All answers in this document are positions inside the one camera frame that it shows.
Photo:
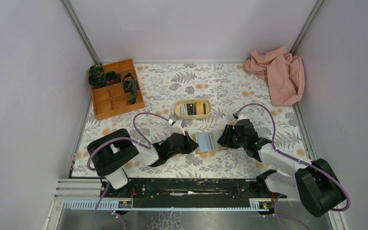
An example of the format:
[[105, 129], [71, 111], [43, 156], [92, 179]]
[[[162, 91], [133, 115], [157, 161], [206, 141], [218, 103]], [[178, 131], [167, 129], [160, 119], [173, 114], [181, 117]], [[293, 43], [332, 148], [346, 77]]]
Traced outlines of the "grey card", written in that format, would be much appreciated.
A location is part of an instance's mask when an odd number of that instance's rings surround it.
[[218, 143], [219, 138], [222, 136], [222, 131], [210, 132], [208, 138], [210, 141], [211, 150], [225, 150], [226, 147]]

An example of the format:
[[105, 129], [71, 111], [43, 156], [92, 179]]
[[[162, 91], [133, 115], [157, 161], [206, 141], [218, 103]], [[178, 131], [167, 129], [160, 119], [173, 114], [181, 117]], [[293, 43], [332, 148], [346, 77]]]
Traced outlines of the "yellow leather card holder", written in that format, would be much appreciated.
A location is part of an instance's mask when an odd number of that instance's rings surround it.
[[203, 153], [214, 151], [214, 150], [211, 150], [210, 141], [208, 138], [209, 133], [210, 132], [193, 134], [193, 141], [195, 141], [199, 145], [199, 147], [195, 150], [196, 154], [203, 154]]

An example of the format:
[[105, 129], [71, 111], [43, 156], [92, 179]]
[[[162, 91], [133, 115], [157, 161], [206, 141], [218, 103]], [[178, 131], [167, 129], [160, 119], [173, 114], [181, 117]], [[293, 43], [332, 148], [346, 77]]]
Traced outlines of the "beige oval plastic tray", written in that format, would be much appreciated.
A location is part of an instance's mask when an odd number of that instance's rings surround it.
[[[196, 115], [195, 103], [205, 103], [207, 106], [207, 114], [206, 115]], [[181, 104], [186, 104], [187, 113], [186, 116], [181, 116]], [[189, 120], [189, 119], [205, 119], [210, 117], [212, 111], [211, 102], [208, 99], [186, 99], [186, 100], [178, 100], [174, 105], [174, 113], [177, 118], [181, 120]]]

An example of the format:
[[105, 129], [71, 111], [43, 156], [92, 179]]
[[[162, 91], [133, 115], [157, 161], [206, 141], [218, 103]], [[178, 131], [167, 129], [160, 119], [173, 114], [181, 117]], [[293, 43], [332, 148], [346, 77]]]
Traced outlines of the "orange card with black stripe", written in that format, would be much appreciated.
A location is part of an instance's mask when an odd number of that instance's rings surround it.
[[195, 103], [195, 112], [196, 115], [206, 115], [207, 114], [207, 106], [205, 103]]

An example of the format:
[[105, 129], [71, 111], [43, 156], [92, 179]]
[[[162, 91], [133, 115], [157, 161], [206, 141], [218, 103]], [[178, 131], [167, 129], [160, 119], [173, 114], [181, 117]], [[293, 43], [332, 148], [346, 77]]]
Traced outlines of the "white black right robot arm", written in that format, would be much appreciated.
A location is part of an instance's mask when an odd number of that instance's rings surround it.
[[226, 125], [217, 142], [230, 149], [242, 148], [249, 157], [275, 167], [256, 177], [261, 193], [271, 192], [300, 201], [315, 217], [321, 217], [347, 201], [347, 195], [327, 161], [295, 160], [282, 153], [273, 141], [258, 136], [248, 118]]

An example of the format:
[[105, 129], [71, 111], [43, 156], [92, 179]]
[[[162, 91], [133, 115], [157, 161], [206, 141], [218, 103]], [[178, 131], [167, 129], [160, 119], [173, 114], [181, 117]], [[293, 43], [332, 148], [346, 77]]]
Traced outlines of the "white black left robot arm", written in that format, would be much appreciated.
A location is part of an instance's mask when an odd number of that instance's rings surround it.
[[87, 168], [105, 178], [114, 189], [128, 184], [123, 167], [131, 160], [158, 167], [177, 154], [190, 154], [199, 145], [188, 132], [174, 132], [167, 139], [147, 145], [133, 139], [123, 128], [91, 142], [87, 146]]

